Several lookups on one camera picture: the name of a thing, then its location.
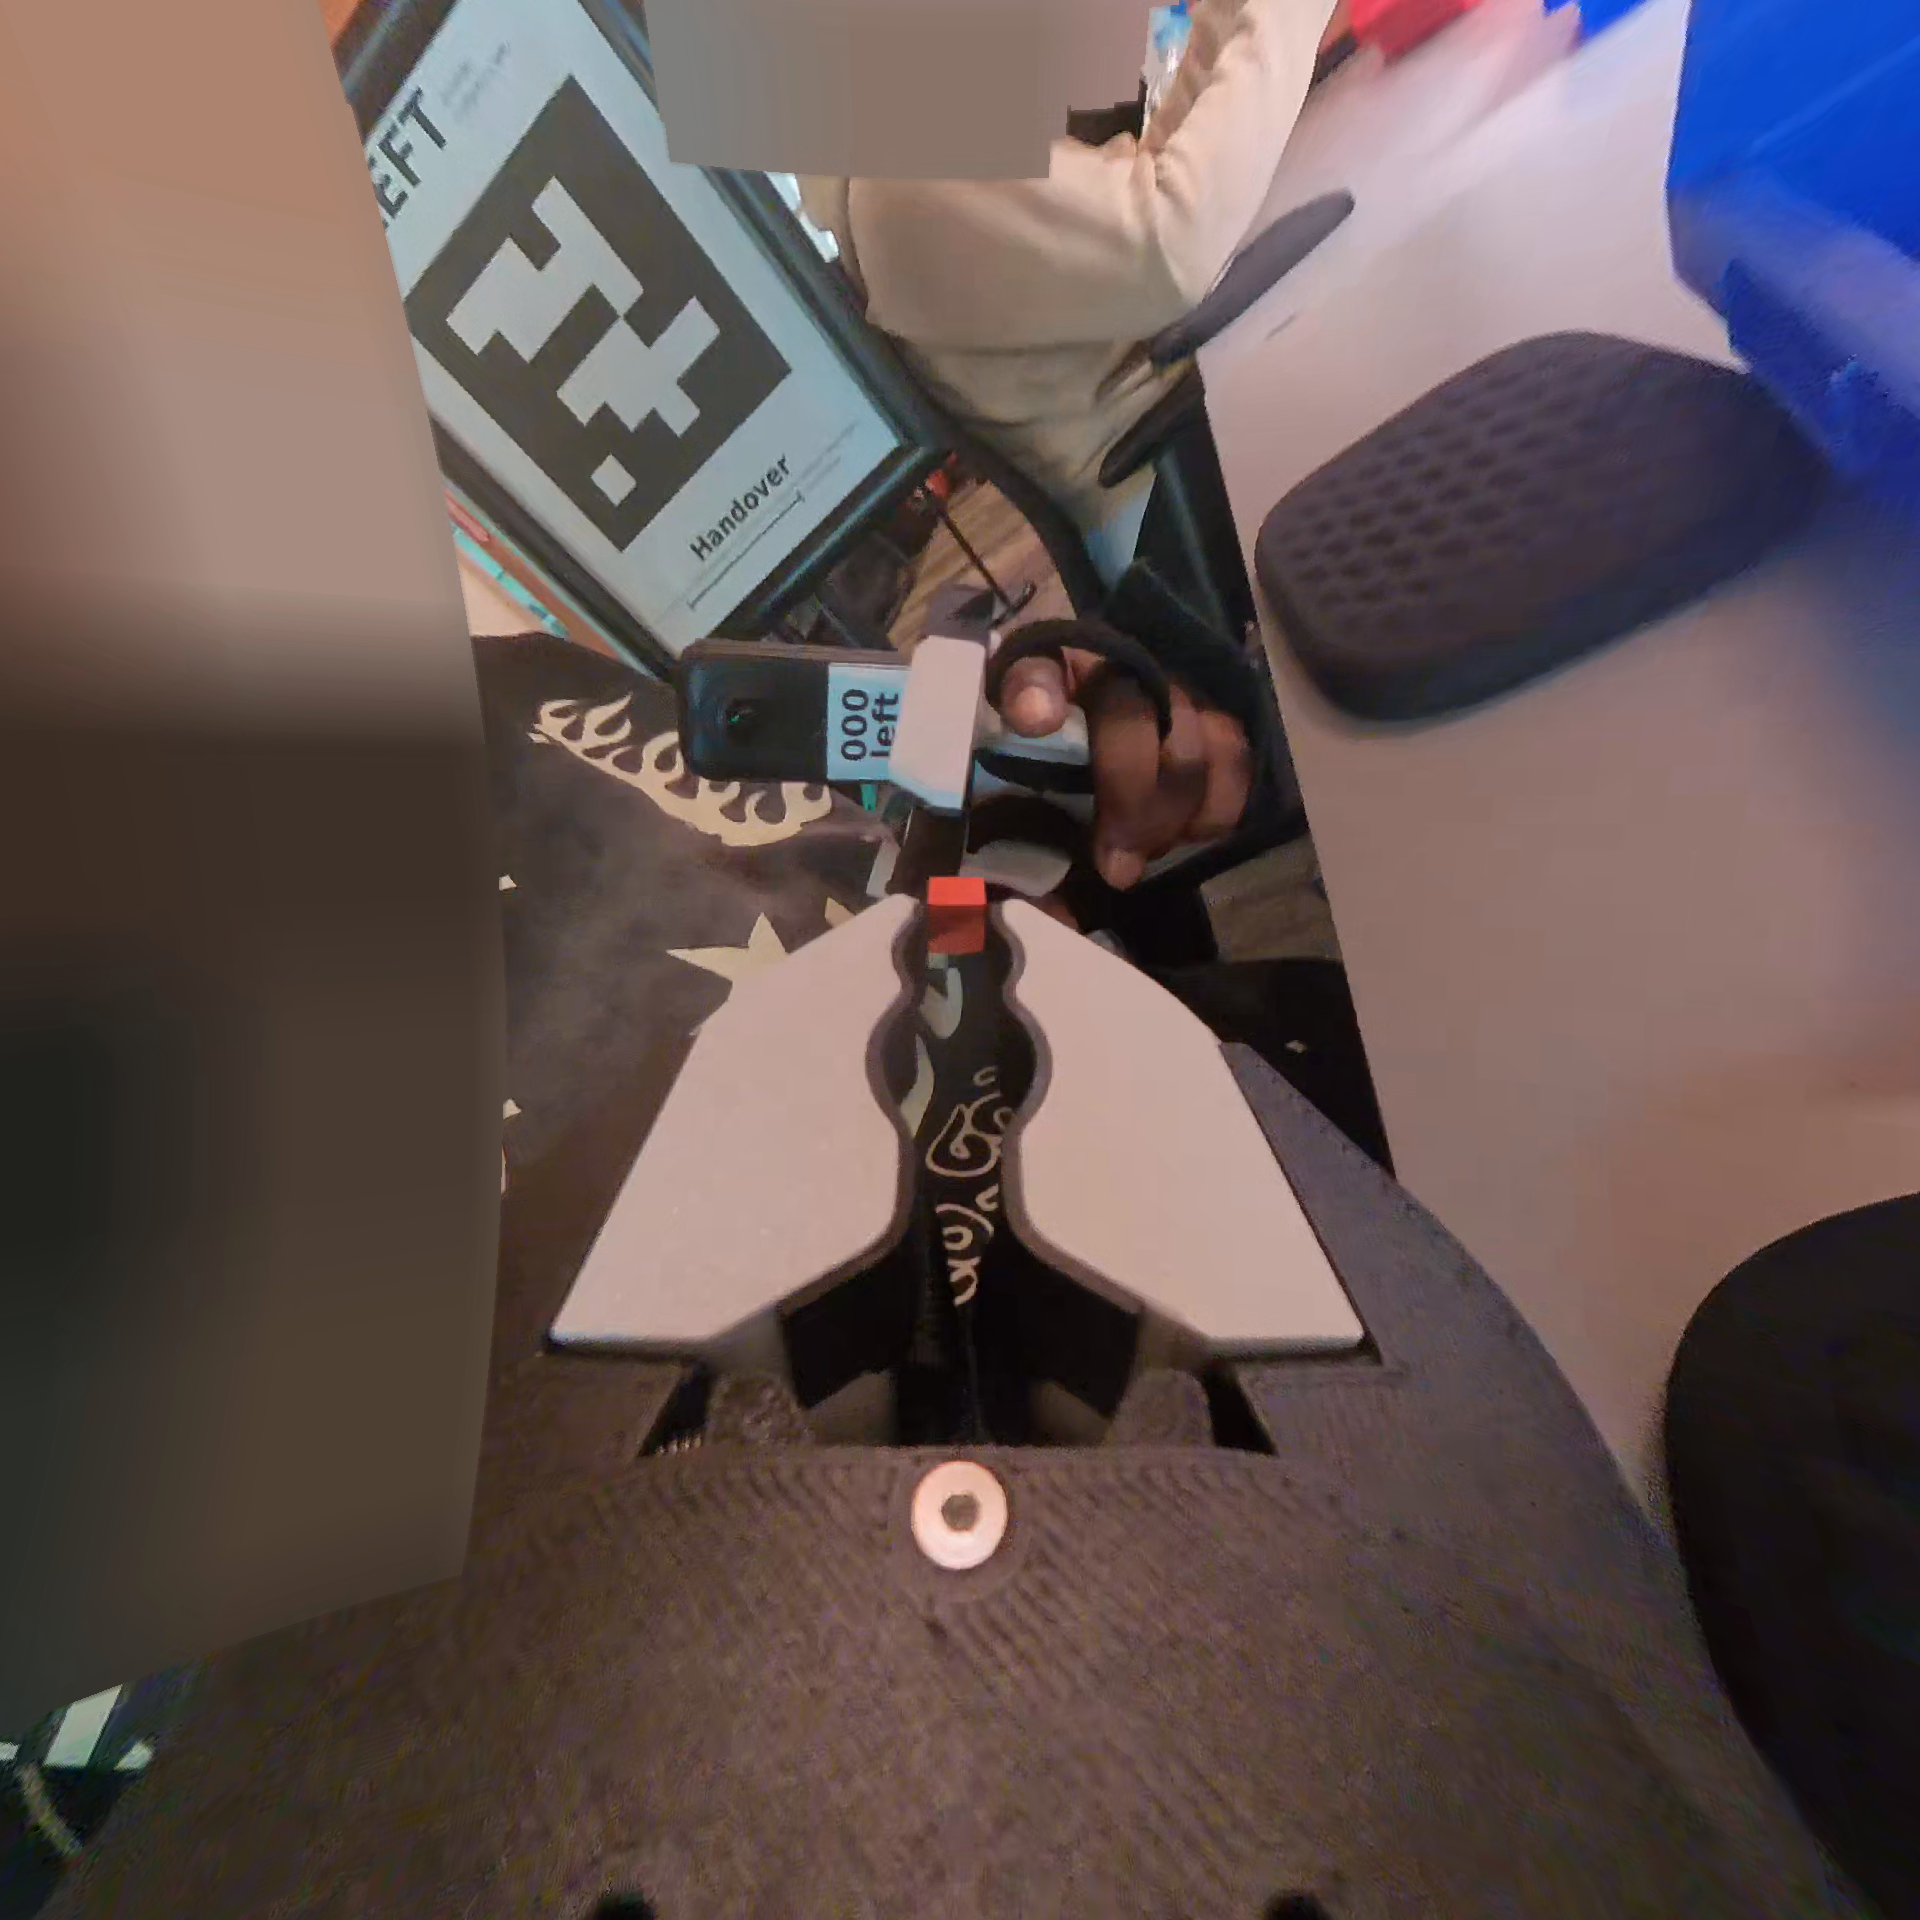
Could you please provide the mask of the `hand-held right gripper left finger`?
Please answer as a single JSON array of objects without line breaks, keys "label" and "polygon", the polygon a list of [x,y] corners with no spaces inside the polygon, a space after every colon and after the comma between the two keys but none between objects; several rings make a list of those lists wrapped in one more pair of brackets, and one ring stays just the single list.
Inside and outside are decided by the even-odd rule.
[{"label": "hand-held right gripper left finger", "polygon": [[590,1248],[562,1354],[779,1374],[805,1409],[891,1374],[924,1289],[924,910],[886,896],[710,1016]]}]

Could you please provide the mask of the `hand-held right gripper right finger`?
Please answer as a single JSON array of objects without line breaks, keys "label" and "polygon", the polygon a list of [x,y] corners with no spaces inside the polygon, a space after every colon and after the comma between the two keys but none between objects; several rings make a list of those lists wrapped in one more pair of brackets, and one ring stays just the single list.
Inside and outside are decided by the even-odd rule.
[{"label": "hand-held right gripper right finger", "polygon": [[1032,1078],[1003,1133],[997,1348],[1036,1421],[1141,1374],[1348,1364],[1370,1335],[1226,1046],[1136,966],[997,910]]}]

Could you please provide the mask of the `blue plastic bin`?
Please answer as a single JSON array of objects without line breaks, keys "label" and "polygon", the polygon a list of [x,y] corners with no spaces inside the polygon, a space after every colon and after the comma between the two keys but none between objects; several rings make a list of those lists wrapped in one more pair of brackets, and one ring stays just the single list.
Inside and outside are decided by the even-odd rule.
[{"label": "blue plastic bin", "polygon": [[1847,484],[1917,514],[1917,5],[1695,2],[1672,265]]}]

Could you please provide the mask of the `person's left hand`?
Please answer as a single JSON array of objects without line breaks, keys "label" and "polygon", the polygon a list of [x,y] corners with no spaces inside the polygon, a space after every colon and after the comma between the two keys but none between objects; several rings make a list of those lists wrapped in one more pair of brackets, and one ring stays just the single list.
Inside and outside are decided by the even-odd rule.
[{"label": "person's left hand", "polygon": [[1091,651],[1022,659],[997,708],[1013,734],[1047,736],[1080,711],[1092,769],[1092,863],[1119,893],[1152,867],[1239,829],[1254,790],[1254,753],[1226,711],[1169,691],[1169,728],[1146,689]]}]

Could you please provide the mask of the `printed marker sign board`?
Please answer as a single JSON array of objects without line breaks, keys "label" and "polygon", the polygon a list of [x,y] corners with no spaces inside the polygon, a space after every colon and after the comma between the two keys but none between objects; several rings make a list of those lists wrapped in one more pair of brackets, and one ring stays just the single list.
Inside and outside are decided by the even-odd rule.
[{"label": "printed marker sign board", "polygon": [[946,460],[764,176],[668,155],[644,5],[349,5],[458,527],[640,669],[763,637]]}]

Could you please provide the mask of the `black office chair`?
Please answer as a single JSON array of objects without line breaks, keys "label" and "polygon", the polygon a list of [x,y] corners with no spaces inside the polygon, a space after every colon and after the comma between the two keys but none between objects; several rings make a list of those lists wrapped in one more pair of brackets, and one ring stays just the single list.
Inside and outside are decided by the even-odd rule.
[{"label": "black office chair", "polygon": [[1098,471],[1106,490],[1119,490],[1136,475],[1154,480],[1138,557],[1233,642],[1247,637],[1257,616],[1209,424],[1199,352],[1257,308],[1353,209],[1356,202],[1345,189],[1291,209],[1235,254],[1188,316],[1146,344],[1149,363],[1172,371],[1173,381],[1119,438]]}]

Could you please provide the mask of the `black dimpled pad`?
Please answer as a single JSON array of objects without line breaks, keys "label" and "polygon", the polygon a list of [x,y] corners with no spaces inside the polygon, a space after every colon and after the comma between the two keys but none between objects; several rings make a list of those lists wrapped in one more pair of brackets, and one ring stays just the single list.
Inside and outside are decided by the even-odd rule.
[{"label": "black dimpled pad", "polygon": [[1419,728],[1690,609],[1827,490],[1750,373],[1555,334],[1454,373],[1285,493],[1257,584],[1331,708]]},{"label": "black dimpled pad", "polygon": [[1917,1196],[1802,1228],[1699,1304],[1663,1408],[1709,1658],[1814,1836],[1917,1915]]}]

